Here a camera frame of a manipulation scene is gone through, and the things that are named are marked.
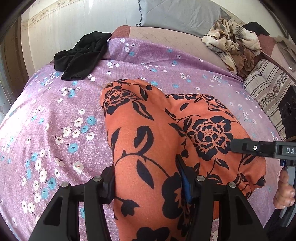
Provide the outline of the person's right hand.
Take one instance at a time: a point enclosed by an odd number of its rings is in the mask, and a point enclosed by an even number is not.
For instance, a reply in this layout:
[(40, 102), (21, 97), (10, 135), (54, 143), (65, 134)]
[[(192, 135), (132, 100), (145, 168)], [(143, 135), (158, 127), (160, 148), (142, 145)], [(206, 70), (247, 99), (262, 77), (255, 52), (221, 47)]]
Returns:
[(280, 172), (278, 188), (273, 198), (273, 204), (276, 209), (282, 210), (293, 206), (295, 203), (295, 189), (288, 183), (289, 176), (283, 168)]

